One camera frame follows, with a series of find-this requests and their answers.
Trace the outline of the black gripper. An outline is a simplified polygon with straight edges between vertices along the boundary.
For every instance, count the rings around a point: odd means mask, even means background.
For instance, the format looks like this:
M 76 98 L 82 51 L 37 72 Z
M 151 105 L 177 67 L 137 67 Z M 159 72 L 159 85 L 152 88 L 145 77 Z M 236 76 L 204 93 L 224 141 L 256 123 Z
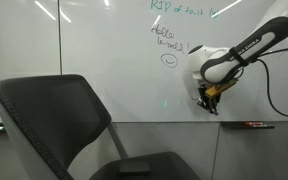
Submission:
M 208 98 L 205 95 L 205 91 L 206 90 L 207 90 L 206 87 L 198 89 L 200 97 L 198 98 L 197 104 L 199 106 L 201 106 L 202 108 L 204 108 L 204 109 L 209 109 L 210 108 L 211 109 L 211 114 L 214 114 L 214 115 L 217 116 L 219 113 L 217 112 L 216 106 L 219 103 L 221 96 L 218 95 L 218 96 L 213 97 L 213 98 Z

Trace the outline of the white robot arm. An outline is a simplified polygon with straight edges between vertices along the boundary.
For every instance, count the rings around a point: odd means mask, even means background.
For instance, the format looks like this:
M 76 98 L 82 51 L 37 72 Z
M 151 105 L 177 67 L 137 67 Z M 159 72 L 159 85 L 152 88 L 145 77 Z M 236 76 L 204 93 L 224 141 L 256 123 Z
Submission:
M 188 52 L 188 66 L 200 97 L 197 104 L 217 115 L 221 93 L 237 81 L 235 75 L 262 53 L 288 38 L 288 0 L 276 0 L 256 29 L 232 48 L 199 45 Z

